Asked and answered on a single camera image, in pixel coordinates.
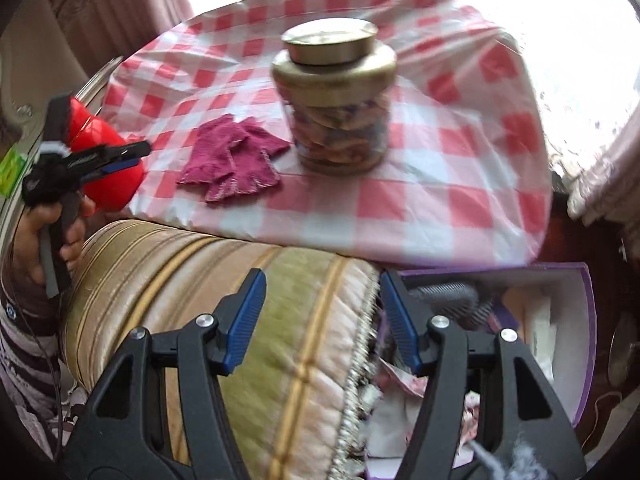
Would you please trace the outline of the striped sleeve forearm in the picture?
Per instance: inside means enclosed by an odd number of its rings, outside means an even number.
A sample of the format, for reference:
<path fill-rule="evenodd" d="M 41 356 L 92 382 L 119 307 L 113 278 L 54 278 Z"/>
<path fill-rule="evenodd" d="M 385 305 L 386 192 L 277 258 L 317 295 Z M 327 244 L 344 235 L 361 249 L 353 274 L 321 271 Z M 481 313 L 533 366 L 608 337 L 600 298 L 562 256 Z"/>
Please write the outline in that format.
<path fill-rule="evenodd" d="M 62 450 L 88 394 L 61 386 L 58 308 L 31 280 L 1 281 L 1 385 L 32 440 L 48 457 Z"/>

